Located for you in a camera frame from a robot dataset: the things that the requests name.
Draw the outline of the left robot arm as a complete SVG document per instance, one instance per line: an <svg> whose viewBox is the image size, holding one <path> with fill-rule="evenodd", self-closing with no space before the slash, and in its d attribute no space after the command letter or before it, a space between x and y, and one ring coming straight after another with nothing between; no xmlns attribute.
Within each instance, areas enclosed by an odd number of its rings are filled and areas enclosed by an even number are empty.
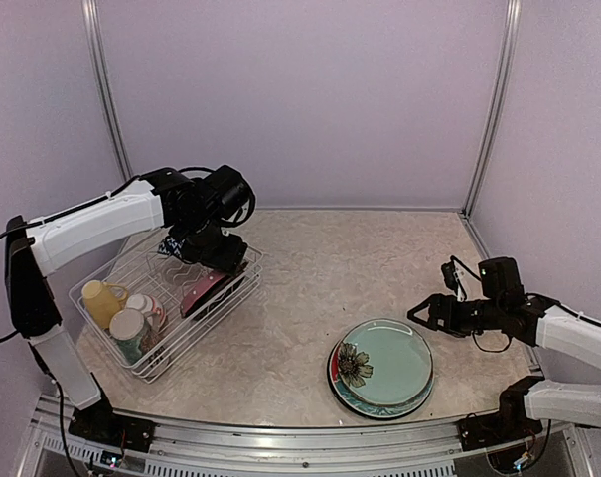
<svg viewBox="0 0 601 477"><path fill-rule="evenodd" d="M247 245L231 229L253 214L256 197L229 165L216 170L162 168L130 179L113 192L51 216L6 226L5 287L14 329L60 385L83 427L102 442L121 431L118 415L79 356L48 285L75 259L132 235L165 229L166 249L186 264L234 273Z"/></svg>

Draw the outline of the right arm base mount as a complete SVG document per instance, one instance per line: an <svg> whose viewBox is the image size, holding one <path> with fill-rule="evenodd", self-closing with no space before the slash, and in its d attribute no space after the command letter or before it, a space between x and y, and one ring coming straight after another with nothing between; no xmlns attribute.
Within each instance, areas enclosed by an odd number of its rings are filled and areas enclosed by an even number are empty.
<svg viewBox="0 0 601 477"><path fill-rule="evenodd" d="M527 416L524 398L529 389L543 381L538 376L524 377L499 395L499 408L482 415L468 414L456 422L463 451L492 447L533 437L543 430L539 420Z"/></svg>

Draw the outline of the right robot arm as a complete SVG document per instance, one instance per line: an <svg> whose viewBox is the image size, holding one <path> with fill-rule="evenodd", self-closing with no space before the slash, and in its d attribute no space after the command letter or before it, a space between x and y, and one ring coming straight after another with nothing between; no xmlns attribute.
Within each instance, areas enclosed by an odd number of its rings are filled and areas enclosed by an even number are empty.
<svg viewBox="0 0 601 477"><path fill-rule="evenodd" d="M430 295L408 311L408 320L456 338L499 331L510 341L559 352L601 371L601 321L554 298L526 292L511 257L490 258L478 268L473 276L482 298L459 299L458 280L447 278L452 293ZM601 428L601 385L526 377L501 393L490 430L497 439L510 441L529 421L543 419Z"/></svg>

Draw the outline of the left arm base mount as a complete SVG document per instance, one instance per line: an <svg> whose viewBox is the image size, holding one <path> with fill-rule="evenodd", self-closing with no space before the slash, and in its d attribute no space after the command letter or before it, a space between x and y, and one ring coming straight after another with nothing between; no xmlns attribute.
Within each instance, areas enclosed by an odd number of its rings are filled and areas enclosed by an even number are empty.
<svg viewBox="0 0 601 477"><path fill-rule="evenodd" d="M75 409L69 425L72 436L142 453L149 452L155 430L152 420L117 413L105 400Z"/></svg>

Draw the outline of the light green flower plate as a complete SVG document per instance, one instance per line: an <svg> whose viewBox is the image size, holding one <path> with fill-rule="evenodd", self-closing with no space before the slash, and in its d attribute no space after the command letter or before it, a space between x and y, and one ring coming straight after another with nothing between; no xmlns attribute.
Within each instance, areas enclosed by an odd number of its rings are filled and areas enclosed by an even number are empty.
<svg viewBox="0 0 601 477"><path fill-rule="evenodd" d="M377 407L417 407L432 391L431 350L403 322L375 318L351 329L336 352L340 380L352 395Z"/></svg>

